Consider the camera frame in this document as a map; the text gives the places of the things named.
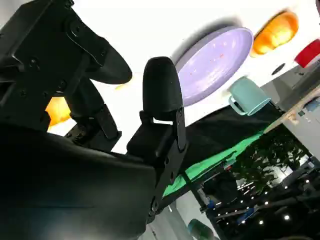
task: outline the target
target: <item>lavender plate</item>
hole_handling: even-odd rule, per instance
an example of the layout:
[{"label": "lavender plate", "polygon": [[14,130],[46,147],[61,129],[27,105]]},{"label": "lavender plate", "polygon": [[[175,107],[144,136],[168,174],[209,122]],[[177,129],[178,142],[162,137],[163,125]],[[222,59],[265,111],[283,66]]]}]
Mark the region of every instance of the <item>lavender plate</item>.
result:
[{"label": "lavender plate", "polygon": [[228,26],[199,40],[176,63],[183,105],[208,97],[244,63],[254,37],[244,27]]}]

